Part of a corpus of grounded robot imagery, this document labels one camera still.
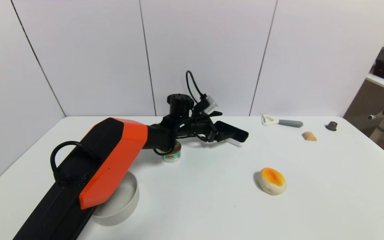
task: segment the small brown object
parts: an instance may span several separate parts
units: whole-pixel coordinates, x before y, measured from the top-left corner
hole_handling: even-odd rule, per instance
[[[306,141],[316,141],[317,140],[317,138],[315,137],[315,135],[312,132],[304,132],[302,134],[302,136]]]
[[[328,125],[326,125],[326,128],[331,131],[336,131],[337,129],[337,122],[330,122]]]

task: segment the vegetable peeler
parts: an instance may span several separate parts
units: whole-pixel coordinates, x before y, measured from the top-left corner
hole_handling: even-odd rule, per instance
[[[300,128],[301,126],[303,126],[303,123],[300,121],[280,120],[280,119],[270,117],[268,115],[262,116],[262,124],[265,126],[279,124],[279,125],[286,125],[286,126],[296,127],[296,128]]]

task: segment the gray handle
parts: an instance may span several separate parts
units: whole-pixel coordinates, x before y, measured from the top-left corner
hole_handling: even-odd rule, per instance
[[[296,127],[296,128],[300,128],[301,126],[303,126],[302,122],[300,122],[300,121],[292,121],[292,120],[279,120],[278,124],[286,125],[286,126],[290,126],[290,127]]]

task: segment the wooden block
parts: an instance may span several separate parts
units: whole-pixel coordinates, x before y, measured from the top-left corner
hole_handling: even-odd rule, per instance
[[[302,136],[306,141],[316,141],[317,140],[317,138],[315,137],[315,135],[312,132],[304,132],[302,134]]]

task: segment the white wall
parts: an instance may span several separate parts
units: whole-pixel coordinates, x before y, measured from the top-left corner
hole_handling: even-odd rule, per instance
[[[225,115],[248,115],[275,2],[142,0],[157,115],[169,94],[188,94],[187,70]]]
[[[62,118],[11,2],[0,0],[0,175]]]
[[[342,116],[384,42],[384,0],[278,0],[252,115]]]
[[[66,115],[155,115],[139,0],[13,2]]]

